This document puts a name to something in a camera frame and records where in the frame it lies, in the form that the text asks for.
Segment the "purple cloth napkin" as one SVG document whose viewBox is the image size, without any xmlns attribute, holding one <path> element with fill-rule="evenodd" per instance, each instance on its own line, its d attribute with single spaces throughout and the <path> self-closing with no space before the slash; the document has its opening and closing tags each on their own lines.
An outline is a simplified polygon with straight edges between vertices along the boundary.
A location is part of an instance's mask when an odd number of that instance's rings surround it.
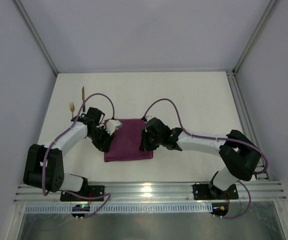
<svg viewBox="0 0 288 240">
<path fill-rule="evenodd" d="M 118 120 L 122 123 L 122 127 L 114 132 L 115 137 L 110 144 L 109 152 L 104 153 L 104 162 L 152 159 L 153 151 L 140 151 L 145 123 L 139 118 Z"/>
</svg>

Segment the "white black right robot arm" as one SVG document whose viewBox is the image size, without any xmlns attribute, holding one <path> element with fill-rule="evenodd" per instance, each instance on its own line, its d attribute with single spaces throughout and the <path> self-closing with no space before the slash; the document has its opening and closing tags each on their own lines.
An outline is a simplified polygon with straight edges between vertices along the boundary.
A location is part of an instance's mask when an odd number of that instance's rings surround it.
<svg viewBox="0 0 288 240">
<path fill-rule="evenodd" d="M 219 199 L 236 182 L 250 181 L 260 161 L 261 154 L 255 145 L 240 131 L 227 135 L 198 135 L 180 127 L 169 128 L 156 117 L 144 116 L 139 150 L 154 151 L 160 146 L 170 151 L 196 151 L 218 156 L 224 168 L 217 171 L 207 188 L 210 195 Z"/>
</svg>

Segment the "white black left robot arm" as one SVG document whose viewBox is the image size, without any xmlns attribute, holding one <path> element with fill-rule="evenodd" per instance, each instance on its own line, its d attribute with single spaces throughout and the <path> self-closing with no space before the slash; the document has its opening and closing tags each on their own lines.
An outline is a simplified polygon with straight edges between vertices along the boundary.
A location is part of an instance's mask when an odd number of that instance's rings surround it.
<svg viewBox="0 0 288 240">
<path fill-rule="evenodd" d="M 99 151 L 109 152 L 115 131 L 122 123 L 114 117 L 103 123 L 104 115 L 101 110 L 90 107 L 87 113 L 74 116 L 72 124 L 54 140 L 32 144 L 27 153 L 24 184 L 39 188 L 44 194 L 61 191 L 82 200 L 91 199 L 87 178 L 65 173 L 64 157 L 85 138 L 90 138 Z"/>
</svg>

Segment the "left controller board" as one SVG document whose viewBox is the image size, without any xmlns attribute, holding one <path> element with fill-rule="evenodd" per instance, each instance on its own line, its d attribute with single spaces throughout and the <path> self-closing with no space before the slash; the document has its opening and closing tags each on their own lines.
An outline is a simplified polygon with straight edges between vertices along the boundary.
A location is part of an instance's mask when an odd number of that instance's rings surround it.
<svg viewBox="0 0 288 240">
<path fill-rule="evenodd" d="M 90 213 L 89 204 L 77 204 L 72 208 L 71 215 L 75 220 L 82 220 L 86 215 Z"/>
</svg>

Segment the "controller board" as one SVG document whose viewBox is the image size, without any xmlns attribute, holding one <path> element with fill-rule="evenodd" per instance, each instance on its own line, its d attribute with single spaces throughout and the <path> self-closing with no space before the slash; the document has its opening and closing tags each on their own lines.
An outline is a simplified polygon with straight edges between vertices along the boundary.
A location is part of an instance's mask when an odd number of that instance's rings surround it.
<svg viewBox="0 0 288 240">
<path fill-rule="evenodd" d="M 218 218 L 223 220 L 229 211 L 229 207 L 227 205 L 222 204 L 213 204 L 211 207 L 211 216 L 213 218 Z"/>
<path fill-rule="evenodd" d="M 89 204 L 77 204 L 72 208 L 71 215 L 75 220 L 82 220 L 86 215 L 90 213 Z"/>
</svg>

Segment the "right controller board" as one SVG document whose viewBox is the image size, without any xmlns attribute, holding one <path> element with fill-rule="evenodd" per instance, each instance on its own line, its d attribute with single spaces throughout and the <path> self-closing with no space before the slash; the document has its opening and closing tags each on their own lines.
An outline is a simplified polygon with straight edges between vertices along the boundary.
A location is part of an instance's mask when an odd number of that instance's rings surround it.
<svg viewBox="0 0 288 240">
<path fill-rule="evenodd" d="M 222 204 L 213 204 L 211 207 L 211 216 L 213 218 L 218 218 L 223 220 L 229 211 L 229 207 L 227 205 Z"/>
</svg>

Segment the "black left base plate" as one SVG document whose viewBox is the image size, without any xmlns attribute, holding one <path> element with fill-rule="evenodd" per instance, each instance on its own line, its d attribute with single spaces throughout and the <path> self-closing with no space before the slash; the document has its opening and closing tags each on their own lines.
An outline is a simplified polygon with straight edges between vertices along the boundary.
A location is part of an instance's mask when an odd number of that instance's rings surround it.
<svg viewBox="0 0 288 240">
<path fill-rule="evenodd" d="M 81 189 L 79 192 L 74 192 L 74 194 L 77 194 L 82 197 L 87 198 L 96 198 L 93 200 L 94 202 L 103 202 L 104 197 L 99 198 L 103 194 L 105 194 L 105 186 L 104 185 L 89 185 L 87 188 Z M 86 199 L 82 199 L 79 197 L 76 197 L 74 195 L 68 194 L 68 193 L 62 193 L 60 196 L 61 202 L 80 202 L 80 201 L 86 201 Z"/>
</svg>

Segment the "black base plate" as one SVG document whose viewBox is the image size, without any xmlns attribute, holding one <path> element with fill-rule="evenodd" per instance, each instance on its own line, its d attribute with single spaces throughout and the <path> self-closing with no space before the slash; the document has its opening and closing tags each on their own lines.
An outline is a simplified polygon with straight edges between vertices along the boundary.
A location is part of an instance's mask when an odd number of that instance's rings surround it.
<svg viewBox="0 0 288 240">
<path fill-rule="evenodd" d="M 192 185 L 194 200 L 237 200 L 239 198 L 237 186 L 232 184 L 227 190 L 220 190 L 209 183 L 195 183 Z"/>
<path fill-rule="evenodd" d="M 104 197 L 99 198 L 103 194 L 105 194 L 105 186 L 104 185 L 89 185 L 87 188 L 81 189 L 79 192 L 74 192 L 74 194 L 77 194 L 82 197 L 87 198 L 96 198 L 93 200 L 94 202 L 103 202 Z M 86 201 L 86 199 L 82 199 L 79 197 L 76 197 L 74 195 L 68 194 L 68 193 L 62 193 L 60 196 L 61 202 L 80 202 L 80 201 Z"/>
</svg>

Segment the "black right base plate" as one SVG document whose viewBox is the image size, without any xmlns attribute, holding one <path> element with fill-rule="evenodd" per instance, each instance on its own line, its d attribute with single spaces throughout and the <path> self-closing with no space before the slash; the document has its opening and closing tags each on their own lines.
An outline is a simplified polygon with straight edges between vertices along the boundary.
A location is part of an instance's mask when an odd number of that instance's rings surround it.
<svg viewBox="0 0 288 240">
<path fill-rule="evenodd" d="M 209 183 L 195 183 L 192 185 L 194 200 L 237 200 L 239 198 L 237 186 L 232 184 L 227 190 L 220 190 Z"/>
</svg>

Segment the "aluminium right side rail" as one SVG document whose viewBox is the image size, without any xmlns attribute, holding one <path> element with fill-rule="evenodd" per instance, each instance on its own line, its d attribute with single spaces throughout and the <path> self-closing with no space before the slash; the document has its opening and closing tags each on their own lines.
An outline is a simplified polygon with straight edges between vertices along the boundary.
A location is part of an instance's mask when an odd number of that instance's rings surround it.
<svg viewBox="0 0 288 240">
<path fill-rule="evenodd" d="M 237 115 L 244 135 L 258 148 L 260 148 L 258 139 L 256 137 L 254 127 L 247 109 L 246 102 L 242 95 L 241 88 L 237 77 L 233 71 L 226 72 L 229 87 L 232 93 L 233 101 L 236 107 Z"/>
</svg>

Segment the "aluminium rail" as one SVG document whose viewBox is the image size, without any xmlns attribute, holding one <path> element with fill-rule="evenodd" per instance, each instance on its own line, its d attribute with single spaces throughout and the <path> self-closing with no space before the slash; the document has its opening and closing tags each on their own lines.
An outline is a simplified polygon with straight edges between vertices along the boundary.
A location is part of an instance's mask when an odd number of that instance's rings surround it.
<svg viewBox="0 0 288 240">
<path fill-rule="evenodd" d="M 91 186 L 104 186 L 110 193 L 112 203 L 193 203 L 215 202 L 207 199 L 208 185 L 202 182 L 90 182 Z M 55 204 L 60 202 L 61 193 L 44 196 L 42 190 L 20 184 L 15 193 L 14 204 Z M 249 181 L 236 183 L 228 194 L 231 202 L 285 201 L 286 193 L 279 181 Z"/>
<path fill-rule="evenodd" d="M 254 127 L 247 109 L 246 102 L 242 95 L 241 88 L 237 77 L 233 71 L 226 72 L 229 87 L 232 93 L 233 101 L 236 107 L 237 115 L 244 135 L 258 148 L 260 148 L 258 139 L 256 137 Z"/>
</svg>

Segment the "aluminium front rail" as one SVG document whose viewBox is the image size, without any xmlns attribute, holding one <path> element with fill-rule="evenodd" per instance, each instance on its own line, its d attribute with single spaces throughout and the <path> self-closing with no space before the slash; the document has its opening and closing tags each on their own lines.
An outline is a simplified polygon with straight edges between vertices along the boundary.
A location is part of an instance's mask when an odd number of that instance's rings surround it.
<svg viewBox="0 0 288 240">
<path fill-rule="evenodd" d="M 104 186 L 110 193 L 112 203 L 193 203 L 215 202 L 207 199 L 208 185 L 202 182 L 90 182 L 91 186 Z M 14 204 L 55 204 L 60 202 L 61 193 L 44 196 L 42 190 L 20 184 L 15 193 Z M 285 201 L 286 193 L 279 181 L 249 181 L 236 183 L 228 194 L 231 202 Z"/>
</svg>

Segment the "left corner frame post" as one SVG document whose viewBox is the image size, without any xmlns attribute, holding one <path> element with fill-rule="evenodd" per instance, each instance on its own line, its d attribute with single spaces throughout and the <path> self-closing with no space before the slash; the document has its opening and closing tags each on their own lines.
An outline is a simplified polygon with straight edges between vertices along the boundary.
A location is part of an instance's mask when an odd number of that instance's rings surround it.
<svg viewBox="0 0 288 240">
<path fill-rule="evenodd" d="M 51 68 L 52 72 L 57 77 L 59 74 L 59 71 L 58 71 L 54 61 L 52 60 L 52 57 L 49 54 L 42 38 L 40 37 L 40 35 L 39 35 L 35 25 L 34 25 L 34 22 L 32 21 L 31 17 L 29 16 L 29 13 L 27 12 L 24 4 L 22 3 L 21 0 L 12 0 L 12 2 L 14 4 L 14 6 L 16 7 L 18 13 L 20 14 L 22 20 L 24 21 L 24 24 L 28 28 L 33 40 L 37 44 L 40 52 L 42 53 L 43 57 L 45 58 L 48 66 Z"/>
</svg>

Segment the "corner frame post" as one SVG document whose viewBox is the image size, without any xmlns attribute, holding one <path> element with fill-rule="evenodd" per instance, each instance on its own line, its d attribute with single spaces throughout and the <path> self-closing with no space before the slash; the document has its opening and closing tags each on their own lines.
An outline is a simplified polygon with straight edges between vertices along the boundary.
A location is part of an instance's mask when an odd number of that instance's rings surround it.
<svg viewBox="0 0 288 240">
<path fill-rule="evenodd" d="M 33 40 L 37 44 L 40 52 L 42 53 L 43 57 L 45 58 L 48 66 L 51 68 L 52 72 L 57 77 L 59 74 L 59 71 L 58 71 L 54 61 L 52 60 L 52 57 L 49 54 L 42 38 L 40 37 L 40 35 L 39 35 L 35 25 L 34 25 L 34 22 L 32 21 L 31 17 L 29 16 L 29 13 L 27 12 L 24 4 L 22 3 L 21 0 L 12 0 L 12 2 L 14 4 L 14 6 L 16 7 L 18 13 L 20 14 L 22 20 L 24 21 L 24 24 L 28 28 Z"/>
<path fill-rule="evenodd" d="M 248 58 L 252 49 L 255 47 L 258 39 L 260 38 L 262 32 L 264 31 L 266 25 L 268 24 L 270 18 L 275 12 L 277 6 L 279 5 L 280 0 L 269 0 L 267 6 L 265 7 L 263 13 L 261 14 L 259 20 L 257 21 L 255 28 L 253 29 L 240 57 L 238 58 L 234 69 L 232 70 L 233 74 L 236 76 L 243 66 L 244 62 Z"/>
</svg>

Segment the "right corner frame post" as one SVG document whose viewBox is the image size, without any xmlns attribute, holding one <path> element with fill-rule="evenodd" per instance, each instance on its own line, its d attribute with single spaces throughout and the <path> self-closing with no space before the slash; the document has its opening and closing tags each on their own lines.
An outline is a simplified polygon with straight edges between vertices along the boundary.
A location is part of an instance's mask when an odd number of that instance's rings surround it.
<svg viewBox="0 0 288 240">
<path fill-rule="evenodd" d="M 252 49 L 255 47 L 258 39 L 260 38 L 262 32 L 264 31 L 266 25 L 268 24 L 270 18 L 275 12 L 277 6 L 279 5 L 280 0 L 269 0 L 267 6 L 265 7 L 263 13 L 261 14 L 259 20 L 257 21 L 255 28 L 253 29 L 240 57 L 238 58 L 234 69 L 232 70 L 233 74 L 236 76 L 243 66 L 244 62 L 248 58 Z"/>
</svg>

